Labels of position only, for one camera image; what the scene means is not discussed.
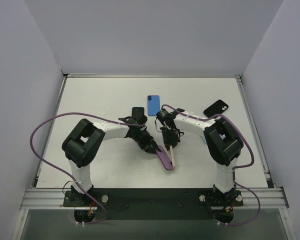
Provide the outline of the purple phone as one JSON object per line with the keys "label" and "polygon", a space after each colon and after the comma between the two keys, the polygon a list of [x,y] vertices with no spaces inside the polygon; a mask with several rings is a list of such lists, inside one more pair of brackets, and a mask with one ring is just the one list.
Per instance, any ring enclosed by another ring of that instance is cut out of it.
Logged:
{"label": "purple phone", "polygon": [[167,154],[166,150],[164,149],[163,146],[158,145],[158,149],[156,150],[156,155],[158,156],[159,160],[161,161],[163,167],[167,171],[172,171],[173,170],[173,164],[171,162],[171,159],[169,155]]}

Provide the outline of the black phone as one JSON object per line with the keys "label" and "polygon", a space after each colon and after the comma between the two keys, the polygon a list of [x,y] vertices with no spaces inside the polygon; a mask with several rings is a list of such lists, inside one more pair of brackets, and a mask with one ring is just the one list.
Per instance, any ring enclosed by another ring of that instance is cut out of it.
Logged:
{"label": "black phone", "polygon": [[132,107],[131,117],[138,125],[145,124],[147,121],[144,107]]}

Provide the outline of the light blue cased phone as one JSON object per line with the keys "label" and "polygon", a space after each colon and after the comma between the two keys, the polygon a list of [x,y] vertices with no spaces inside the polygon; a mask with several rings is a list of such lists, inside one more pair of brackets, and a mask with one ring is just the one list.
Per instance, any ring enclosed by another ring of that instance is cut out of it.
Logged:
{"label": "light blue cased phone", "polygon": [[204,144],[207,144],[206,138],[204,136],[202,137],[202,141],[204,142]]}

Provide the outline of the black phone case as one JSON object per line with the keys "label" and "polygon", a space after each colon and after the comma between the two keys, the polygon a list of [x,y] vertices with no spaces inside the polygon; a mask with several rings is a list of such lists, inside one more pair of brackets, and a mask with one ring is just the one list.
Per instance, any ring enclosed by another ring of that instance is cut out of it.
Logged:
{"label": "black phone case", "polygon": [[212,105],[210,105],[209,107],[207,107],[203,111],[203,114],[206,117],[211,118],[212,116],[214,116],[216,114],[222,114],[222,113],[224,113],[228,108],[229,108],[229,105],[227,103],[225,103],[221,99],[218,99]]}

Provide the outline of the beige cased phone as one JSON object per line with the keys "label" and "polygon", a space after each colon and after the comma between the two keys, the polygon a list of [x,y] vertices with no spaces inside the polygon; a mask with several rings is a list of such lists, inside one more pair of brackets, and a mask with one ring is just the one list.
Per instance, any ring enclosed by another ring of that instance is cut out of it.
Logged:
{"label": "beige cased phone", "polygon": [[175,156],[174,156],[174,151],[173,151],[173,146],[169,146],[169,153],[170,153],[170,161],[172,165],[172,171],[175,171],[176,169],[176,163],[175,163]]}

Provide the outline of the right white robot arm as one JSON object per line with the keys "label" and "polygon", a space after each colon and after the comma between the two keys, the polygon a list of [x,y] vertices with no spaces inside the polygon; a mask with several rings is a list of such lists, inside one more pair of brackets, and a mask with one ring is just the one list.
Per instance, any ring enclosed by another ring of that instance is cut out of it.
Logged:
{"label": "right white robot arm", "polygon": [[222,194],[228,194],[235,189],[233,168],[244,143],[227,120],[220,117],[204,121],[197,115],[182,112],[180,108],[172,112],[163,108],[156,114],[156,119],[162,124],[160,130],[168,151],[181,142],[184,131],[205,139],[210,156],[216,162],[214,187]]}

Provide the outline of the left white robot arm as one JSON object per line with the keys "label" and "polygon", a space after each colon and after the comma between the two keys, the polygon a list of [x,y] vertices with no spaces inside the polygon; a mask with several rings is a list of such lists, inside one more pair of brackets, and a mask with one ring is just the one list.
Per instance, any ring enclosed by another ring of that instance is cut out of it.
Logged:
{"label": "left white robot arm", "polygon": [[170,158],[165,150],[162,146],[157,145],[144,126],[148,120],[146,116],[127,116],[119,120],[123,124],[91,122],[85,118],[81,119],[61,146],[75,178],[75,182],[71,186],[71,190],[75,193],[74,199],[82,206],[90,204],[93,199],[90,191],[93,188],[90,163],[96,157],[103,141],[130,138],[137,143],[141,150],[156,154],[163,164],[170,163]]}

